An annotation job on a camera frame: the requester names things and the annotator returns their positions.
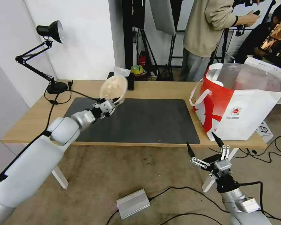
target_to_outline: white paper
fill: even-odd
[[[124,77],[128,77],[131,70],[123,69],[120,67],[113,67],[113,75],[122,75]]]

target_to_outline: power adapter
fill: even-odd
[[[121,219],[125,219],[147,207],[150,202],[144,189],[138,190],[130,195],[127,195],[116,201],[117,208],[119,209]]]

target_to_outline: wooden table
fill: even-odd
[[[104,81],[90,81],[90,80],[75,80],[72,89],[81,92],[91,97],[99,97],[99,90]],[[134,91],[127,91],[125,98],[143,98],[143,99],[183,99],[187,105],[190,116],[194,123],[200,144],[192,144],[192,147],[217,147],[216,142],[210,141],[207,137],[201,122],[193,111],[189,97],[195,82],[152,82],[152,81],[138,81],[135,82]],[[64,92],[58,97],[58,102],[64,102],[69,99],[70,92]],[[55,96],[47,94],[47,98],[54,99]],[[72,98],[66,104],[55,105],[51,122],[57,117],[64,116],[74,98],[81,97],[76,93],[72,93]],[[29,143],[37,135],[39,135],[46,126],[48,114],[51,104],[41,97],[29,111],[14,125],[14,127],[7,132],[1,139],[4,143]],[[159,146],[159,147],[186,147],[185,144],[164,144],[164,143],[105,143],[105,142],[73,142],[74,145],[112,145],[112,146]],[[226,145],[230,145],[233,150],[230,153],[229,160],[236,154],[239,148],[256,148],[265,149],[266,143],[255,132],[247,141],[225,141]],[[66,188],[67,180],[61,173],[58,167],[52,172],[60,184]],[[206,192],[211,187],[214,181],[208,179],[204,185],[203,190]]]

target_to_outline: beige sweater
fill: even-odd
[[[190,53],[210,57],[224,28],[231,27],[233,0],[195,0],[185,29],[183,46]]]

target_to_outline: cardboard box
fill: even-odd
[[[256,132],[262,137],[265,143],[268,143],[274,136],[265,121],[259,125]]]

